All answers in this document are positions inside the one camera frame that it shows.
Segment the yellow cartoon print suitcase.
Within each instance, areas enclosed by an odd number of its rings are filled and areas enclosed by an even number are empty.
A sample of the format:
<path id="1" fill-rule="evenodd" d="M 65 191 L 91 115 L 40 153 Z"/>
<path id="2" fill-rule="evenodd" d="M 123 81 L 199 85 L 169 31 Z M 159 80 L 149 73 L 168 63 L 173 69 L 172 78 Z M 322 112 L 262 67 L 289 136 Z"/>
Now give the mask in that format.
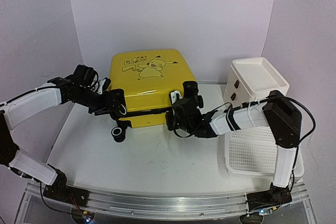
<path id="1" fill-rule="evenodd" d="M 128 127 L 166 124 L 166 112 L 172 111 L 171 91 L 200 109 L 204 106 L 196 79 L 182 54 L 176 49 L 131 51 L 112 57 L 109 90 L 122 89 L 126 115 L 110 114 L 117 126 L 111 131 L 116 142 L 125 140 Z"/>

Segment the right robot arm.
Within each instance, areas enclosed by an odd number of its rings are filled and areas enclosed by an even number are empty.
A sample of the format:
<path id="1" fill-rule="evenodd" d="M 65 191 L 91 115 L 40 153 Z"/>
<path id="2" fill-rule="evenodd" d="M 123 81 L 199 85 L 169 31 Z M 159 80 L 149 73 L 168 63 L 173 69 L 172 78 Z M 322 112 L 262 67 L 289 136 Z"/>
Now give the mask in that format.
<path id="1" fill-rule="evenodd" d="M 248 213 L 266 215 L 292 201 L 303 140 L 299 102 L 274 90 L 259 101 L 238 106 L 227 102 L 202 113 L 203 99 L 197 88 L 184 93 L 172 91 L 169 97 L 168 130 L 175 134 L 183 131 L 184 138 L 223 136 L 230 173 L 272 177 L 269 189 L 247 194 Z"/>

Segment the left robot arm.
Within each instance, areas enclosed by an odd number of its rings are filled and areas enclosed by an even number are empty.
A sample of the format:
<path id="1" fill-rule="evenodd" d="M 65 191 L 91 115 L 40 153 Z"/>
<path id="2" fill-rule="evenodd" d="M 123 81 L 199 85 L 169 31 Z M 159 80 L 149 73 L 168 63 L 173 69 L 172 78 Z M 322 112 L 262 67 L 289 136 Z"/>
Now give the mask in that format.
<path id="1" fill-rule="evenodd" d="M 45 186 L 42 195 L 77 207 L 87 205 L 89 191 L 71 186 L 67 175 L 29 151 L 13 139 L 14 131 L 26 121 L 45 111 L 65 105 L 78 104 L 95 116 L 126 115 L 127 106 L 122 89 L 112 89 L 109 78 L 98 79 L 92 67 L 77 65 L 66 77 L 55 77 L 41 86 L 1 103 L 1 165 L 18 176 Z"/>

